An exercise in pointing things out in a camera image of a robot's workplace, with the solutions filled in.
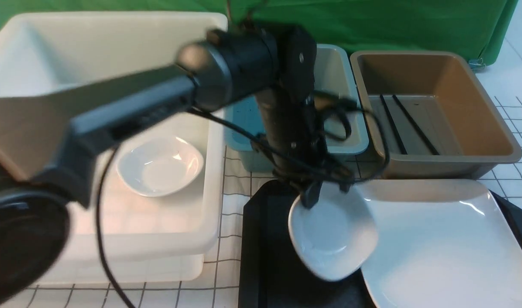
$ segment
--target tray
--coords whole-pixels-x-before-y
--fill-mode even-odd
[[[362,107],[382,122],[392,153],[383,178],[479,179],[497,164],[521,159],[519,143],[468,64],[456,54],[359,51],[350,61]],[[382,157],[380,133],[373,119],[366,121]]]
[[[331,283],[300,261],[287,228],[296,195],[273,180],[244,206],[239,308],[375,308],[361,270]],[[522,248],[522,210],[493,195]]]

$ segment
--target black tray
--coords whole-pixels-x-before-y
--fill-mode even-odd
[[[244,206],[239,308],[374,308],[362,271],[325,282],[298,258],[288,233],[297,193],[270,181]],[[522,248],[522,210],[496,195]]]

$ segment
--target white plastic bin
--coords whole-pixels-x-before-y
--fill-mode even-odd
[[[0,32],[0,97],[30,96],[171,64],[179,47],[206,30],[227,29],[224,15],[204,12],[55,12],[18,15]],[[108,260],[122,282],[198,277],[218,235],[224,141],[220,125],[181,114],[124,143],[175,134],[206,159],[183,191],[146,198],[112,168],[103,196]],[[98,160],[104,166],[107,156]],[[95,245],[93,210],[69,205],[72,234],[40,283],[106,282]]]

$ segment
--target plastic bin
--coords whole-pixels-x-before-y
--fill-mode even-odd
[[[184,43],[204,38],[208,29],[226,27],[224,15],[204,12],[18,15],[0,32],[0,96],[51,93],[168,65]],[[145,198],[122,183],[116,163],[106,178],[105,247],[121,282],[194,279],[217,241],[225,148],[220,125],[183,113],[124,142],[120,153],[169,132],[194,144],[206,159],[191,185],[166,197]],[[98,159],[98,175],[107,158]],[[76,203],[68,208],[69,242],[39,283],[107,282],[95,244],[94,211]]]
[[[361,51],[351,66],[362,106],[383,123],[390,147],[384,178],[478,179],[497,164],[515,163],[522,150],[487,93],[458,55],[430,51]],[[380,95],[384,95],[406,148],[401,154]],[[396,95],[440,155],[432,155]],[[367,120],[374,147],[383,156],[380,133]]]
[[[314,65],[316,89],[326,90],[341,96],[349,96],[357,100],[358,95],[354,84],[348,56],[340,47],[334,45],[318,45],[318,53]],[[264,133],[261,114],[254,97],[244,99],[225,110],[225,119],[239,125],[252,134]],[[348,156],[362,153],[369,145],[369,137],[363,115],[359,113],[348,116],[352,127],[352,135],[345,142],[327,139],[327,148],[337,158],[344,160]],[[328,131],[343,131],[342,125],[334,120],[325,122]],[[262,155],[254,152],[249,139],[231,129],[225,129],[225,142],[228,147],[236,150],[242,160],[245,170],[250,172],[270,172],[272,164]]]

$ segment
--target green backdrop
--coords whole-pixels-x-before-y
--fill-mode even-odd
[[[240,19],[259,0],[233,0]],[[496,61],[517,0],[270,0],[263,20],[304,25],[319,43],[348,52],[430,49]],[[77,10],[225,12],[226,0],[0,0],[0,29],[16,14]]]

